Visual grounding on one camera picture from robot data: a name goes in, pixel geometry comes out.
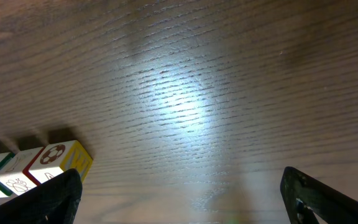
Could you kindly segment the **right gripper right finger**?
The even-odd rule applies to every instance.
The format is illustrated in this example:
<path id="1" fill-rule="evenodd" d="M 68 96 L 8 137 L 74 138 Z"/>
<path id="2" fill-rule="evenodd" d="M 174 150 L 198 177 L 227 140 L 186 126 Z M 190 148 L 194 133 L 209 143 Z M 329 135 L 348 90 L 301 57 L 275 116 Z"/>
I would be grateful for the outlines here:
<path id="1" fill-rule="evenodd" d="M 358 223 L 358 201 L 312 178 L 286 167 L 280 192 L 291 223 Z"/>

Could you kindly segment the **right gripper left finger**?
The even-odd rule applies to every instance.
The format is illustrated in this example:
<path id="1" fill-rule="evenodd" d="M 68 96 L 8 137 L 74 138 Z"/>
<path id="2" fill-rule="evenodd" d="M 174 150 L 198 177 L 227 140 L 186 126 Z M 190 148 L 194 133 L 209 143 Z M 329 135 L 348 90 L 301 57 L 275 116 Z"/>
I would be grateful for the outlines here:
<path id="1" fill-rule="evenodd" d="M 0 223 L 71 224 L 82 189 L 78 171 L 69 169 L 0 205 Z"/>

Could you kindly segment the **white block with bug drawing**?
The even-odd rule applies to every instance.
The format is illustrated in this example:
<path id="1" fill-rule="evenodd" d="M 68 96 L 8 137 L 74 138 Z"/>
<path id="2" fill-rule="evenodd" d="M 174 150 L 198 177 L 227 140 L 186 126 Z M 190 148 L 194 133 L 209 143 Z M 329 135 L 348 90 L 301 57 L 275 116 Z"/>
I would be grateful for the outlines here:
<path id="1" fill-rule="evenodd" d="M 41 184 L 69 169 L 78 171 L 84 182 L 91 165 L 92 157 L 77 140 L 49 144 L 29 167 L 29 173 Z"/>

